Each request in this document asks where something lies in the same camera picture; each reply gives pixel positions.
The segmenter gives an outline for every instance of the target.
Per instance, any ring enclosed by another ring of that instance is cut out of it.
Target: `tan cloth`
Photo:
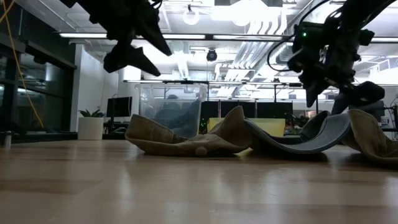
[[[158,156],[205,156],[234,154],[250,147],[252,134],[246,128],[242,107],[235,108],[208,134],[191,139],[174,135],[168,128],[133,115],[126,139],[148,154]]]
[[[373,162],[398,167],[398,142],[387,138],[376,119],[360,110],[349,110],[348,115],[352,133],[343,143]]]
[[[368,159],[387,165],[398,165],[398,142],[387,138],[377,121],[360,110],[350,110],[352,132],[343,142],[362,152]],[[236,107],[208,134],[182,138],[160,124],[134,115],[126,139],[148,154],[158,156],[210,156],[235,154],[259,144],[246,127],[242,107]]]

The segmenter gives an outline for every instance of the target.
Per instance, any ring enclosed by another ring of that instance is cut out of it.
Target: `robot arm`
[[[162,0],[61,0],[66,6],[78,3],[90,14],[90,22],[100,24],[109,40],[117,40],[113,50],[104,58],[104,69],[111,73],[131,65],[159,76],[155,65],[144,55],[142,48],[135,49],[131,41],[142,36],[164,54],[172,54],[160,31],[159,10]]]
[[[339,88],[333,112],[348,105],[364,106],[384,98],[384,89],[372,82],[354,86],[358,48],[369,45],[374,33],[362,28],[395,0],[347,0],[324,24],[301,22],[295,27],[294,55],[288,66],[307,92],[307,106],[329,86]]]

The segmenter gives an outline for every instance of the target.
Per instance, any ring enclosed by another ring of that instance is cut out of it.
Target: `orange cable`
[[[15,62],[16,62],[16,64],[17,64],[19,76],[21,77],[22,84],[23,84],[23,86],[24,86],[24,88],[25,88],[25,92],[26,92],[26,95],[27,95],[27,99],[28,99],[28,101],[29,101],[29,104],[30,104],[30,106],[32,107],[33,112],[35,113],[36,118],[39,120],[39,123],[40,123],[41,127],[44,129],[43,122],[42,122],[42,120],[40,119],[39,115],[37,114],[37,111],[36,111],[36,109],[35,109],[35,106],[33,105],[32,100],[30,99],[29,93],[27,92],[27,88],[26,88],[24,76],[22,75],[21,66],[19,66],[19,61],[18,61],[17,52],[15,51],[14,41],[13,41],[13,39],[12,39],[10,23],[9,23],[9,21],[8,21],[8,15],[7,15],[7,14],[8,14],[8,12],[10,11],[11,7],[14,5],[14,2],[15,2],[15,0],[12,0],[10,6],[8,7],[8,9],[6,9],[6,2],[5,2],[5,0],[3,0],[2,6],[3,6],[3,9],[4,9],[4,15],[3,15],[2,17],[0,17],[0,22],[2,22],[2,20],[4,19],[4,17],[6,18],[7,27],[8,27],[8,34],[9,34],[9,36],[10,36],[10,42],[11,42],[11,47],[12,47],[12,52],[14,53],[14,58],[15,58]]]

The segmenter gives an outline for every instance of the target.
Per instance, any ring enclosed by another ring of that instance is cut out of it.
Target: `ceiling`
[[[240,2],[243,1],[252,1],[258,4],[260,0],[241,0]],[[187,11],[187,0],[172,2],[165,0],[160,8],[159,27],[163,33],[174,34],[286,34],[286,32],[289,33],[292,30],[290,25],[298,23],[295,21],[297,19],[296,16],[303,9],[304,11],[309,10],[311,6],[315,5],[314,3],[318,3],[320,0],[314,0],[310,7],[305,7],[310,2],[311,0],[296,0],[297,4],[295,6],[284,7],[283,9],[264,8],[265,5],[253,4],[249,8],[239,6],[236,7],[235,11],[225,11],[225,7],[214,6],[215,0],[202,0],[200,2],[189,2],[192,5],[193,12],[184,15]],[[69,9],[59,0],[17,0],[17,3],[59,32],[105,32],[98,24],[89,22],[88,13],[78,4]],[[324,4],[312,12],[307,20],[323,22],[326,16],[338,7],[340,5]],[[194,12],[199,15],[198,21],[195,25],[189,25],[188,23],[194,20]],[[245,19],[253,15],[261,16],[261,21],[263,22],[252,21],[242,26],[242,24],[247,23]],[[398,37],[397,19],[398,4],[394,3],[368,24],[366,28],[374,31],[376,36],[379,37]],[[105,54],[115,45],[115,41],[109,40],[76,40],[75,42],[84,44],[85,49],[99,60],[102,60]],[[275,77],[286,79],[288,82],[289,80],[290,82],[297,81],[298,74],[296,73],[278,73],[268,67],[265,55],[272,45],[270,43],[191,40],[170,40],[167,42],[175,53],[182,52],[183,54],[166,57],[144,40],[135,40],[132,44],[136,47],[143,47],[144,53],[163,74],[177,72],[182,77],[188,76],[189,78],[189,74],[199,74],[202,71],[205,78],[208,78],[208,74],[211,73],[212,78],[229,77],[228,81],[237,81],[238,78],[245,78],[252,82],[263,82],[272,80]],[[217,61],[206,61],[208,49],[216,49],[218,54]],[[281,55],[286,53],[289,57],[290,52],[289,46],[277,49],[274,54],[275,59],[272,59],[271,63],[274,66],[283,68],[285,63],[280,62],[277,58],[281,58]],[[378,70],[383,70],[398,66],[398,60],[396,60],[396,57],[398,57],[398,45],[371,44],[368,47],[361,47],[359,53],[363,56],[363,60],[356,63],[355,69],[357,70],[356,78],[360,81],[362,78],[368,78],[370,71],[374,67],[377,67]],[[379,65],[380,63],[385,63],[386,60],[388,61],[388,67]],[[218,69],[218,67],[222,68],[224,65],[227,65],[226,69]],[[228,68],[237,67],[246,68],[247,71],[237,75],[228,75]]]

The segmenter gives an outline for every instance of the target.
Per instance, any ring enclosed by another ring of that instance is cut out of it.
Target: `yellow board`
[[[218,124],[224,120],[224,118],[210,118],[207,124],[207,130],[211,130]],[[253,121],[257,126],[259,126],[262,130],[266,131],[268,134],[275,137],[283,137],[285,133],[285,119],[277,119],[277,118],[249,118],[249,120]]]

